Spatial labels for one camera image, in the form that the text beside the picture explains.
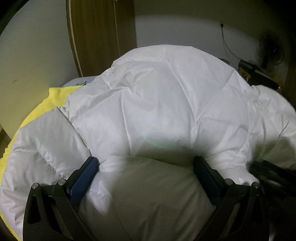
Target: yellow bed sheet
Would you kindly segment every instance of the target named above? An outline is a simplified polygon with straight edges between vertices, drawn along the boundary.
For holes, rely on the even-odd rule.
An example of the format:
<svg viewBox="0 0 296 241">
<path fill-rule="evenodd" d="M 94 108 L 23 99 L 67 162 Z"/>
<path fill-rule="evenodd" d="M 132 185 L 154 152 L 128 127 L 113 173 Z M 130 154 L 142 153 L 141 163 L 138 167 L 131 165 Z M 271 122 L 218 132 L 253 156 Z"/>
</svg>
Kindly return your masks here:
<svg viewBox="0 0 296 241">
<path fill-rule="evenodd" d="M 39 104 L 25 118 L 25 120 L 20 125 L 20 128 L 25 126 L 26 124 L 30 123 L 31 121 L 33 121 L 37 117 L 41 116 L 45 112 L 50 111 L 50 110 L 52 110 L 53 108 L 55 108 L 57 106 L 65 105 L 65 101 L 66 101 L 66 98 L 67 98 L 68 94 L 74 92 L 79 87 L 81 87 L 81 86 L 70 86 L 70 87 L 65 87 L 65 88 L 50 88 L 49 89 L 49 96 L 46 99 L 44 99 L 42 101 L 42 103 Z M 8 158 L 8 155 L 10 154 L 11 146 L 12 146 L 13 142 L 16 139 L 16 135 L 17 135 L 17 132 L 14 135 L 14 137 L 12 138 L 12 140 L 9 143 L 8 147 L 5 149 L 3 157 L 0 159 L 0 184 L 1 184 L 2 176 L 3 176 L 3 172 L 4 172 L 5 167 L 6 167 L 7 158 Z M 5 218 L 4 218 L 1 211 L 0 211 L 0 216 L 1 216 L 2 220 L 4 221 L 4 223 L 6 224 L 6 226 L 11 231 L 11 233 L 16 237 L 16 239 L 20 240 L 20 238 L 16 235 L 16 233 L 12 230 L 12 228 L 6 222 L 6 220 L 5 220 Z"/>
</svg>

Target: white wall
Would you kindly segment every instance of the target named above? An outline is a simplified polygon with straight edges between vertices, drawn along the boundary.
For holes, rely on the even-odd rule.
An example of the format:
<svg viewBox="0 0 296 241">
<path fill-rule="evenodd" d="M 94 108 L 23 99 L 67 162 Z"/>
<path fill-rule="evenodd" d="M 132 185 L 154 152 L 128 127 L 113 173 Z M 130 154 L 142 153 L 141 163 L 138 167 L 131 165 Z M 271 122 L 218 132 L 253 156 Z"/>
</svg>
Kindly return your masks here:
<svg viewBox="0 0 296 241">
<path fill-rule="evenodd" d="M 10 137 L 50 87 L 78 77 L 65 0 L 30 0 L 0 36 L 0 123 Z"/>
<path fill-rule="evenodd" d="M 138 47 L 173 44 L 193 46 L 237 69 L 239 60 L 226 54 L 220 24 L 230 50 L 246 61 L 259 60 L 258 48 L 265 30 L 275 31 L 285 46 L 285 59 L 276 66 L 284 81 L 289 63 L 287 30 L 263 0 L 134 0 Z"/>
</svg>

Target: white comforter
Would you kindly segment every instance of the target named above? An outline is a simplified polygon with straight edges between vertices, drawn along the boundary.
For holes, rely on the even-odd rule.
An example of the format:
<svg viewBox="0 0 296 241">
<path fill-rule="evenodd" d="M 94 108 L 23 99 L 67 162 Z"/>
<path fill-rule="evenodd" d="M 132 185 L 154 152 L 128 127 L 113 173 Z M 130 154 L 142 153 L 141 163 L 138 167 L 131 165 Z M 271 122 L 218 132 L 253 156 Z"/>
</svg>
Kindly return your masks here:
<svg viewBox="0 0 296 241">
<path fill-rule="evenodd" d="M 193 157 L 250 184 L 250 160 L 295 167 L 295 130 L 282 96 L 219 59 L 192 47 L 135 49 L 19 130 L 0 208 L 21 238 L 31 185 L 68 178 L 92 155 L 99 172 L 79 213 L 99 240 L 193 240 L 214 211 Z"/>
</svg>

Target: cable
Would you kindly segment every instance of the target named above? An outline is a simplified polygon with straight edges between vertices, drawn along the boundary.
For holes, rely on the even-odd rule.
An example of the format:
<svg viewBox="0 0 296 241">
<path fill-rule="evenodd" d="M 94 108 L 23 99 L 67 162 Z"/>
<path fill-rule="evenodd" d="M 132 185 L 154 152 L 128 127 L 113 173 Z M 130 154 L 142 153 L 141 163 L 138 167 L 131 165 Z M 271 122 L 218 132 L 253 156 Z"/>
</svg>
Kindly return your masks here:
<svg viewBox="0 0 296 241">
<path fill-rule="evenodd" d="M 221 24 L 221 31 L 222 31 L 222 42 L 225 44 L 226 48 L 228 49 L 228 51 L 237 59 L 242 60 L 241 58 L 237 57 L 234 53 L 231 52 L 231 50 L 228 48 L 226 42 L 225 42 L 225 38 L 224 38 L 224 33 L 223 33 L 223 24 Z"/>
</svg>

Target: bed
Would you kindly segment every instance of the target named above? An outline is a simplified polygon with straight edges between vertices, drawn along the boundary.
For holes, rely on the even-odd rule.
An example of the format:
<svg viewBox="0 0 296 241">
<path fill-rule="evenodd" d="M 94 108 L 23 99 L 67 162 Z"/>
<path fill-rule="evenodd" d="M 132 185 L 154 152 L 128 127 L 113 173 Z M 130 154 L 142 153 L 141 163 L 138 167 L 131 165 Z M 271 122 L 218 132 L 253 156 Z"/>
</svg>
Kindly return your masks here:
<svg viewBox="0 0 296 241">
<path fill-rule="evenodd" d="M 256 181 L 251 160 L 295 168 L 293 107 L 192 47 L 134 49 L 65 99 L 11 145 L 0 209 L 19 238 L 32 183 L 67 178 L 90 155 L 100 170 L 79 215 L 99 240 L 193 240 L 215 209 L 196 155 L 237 184 Z"/>
</svg>

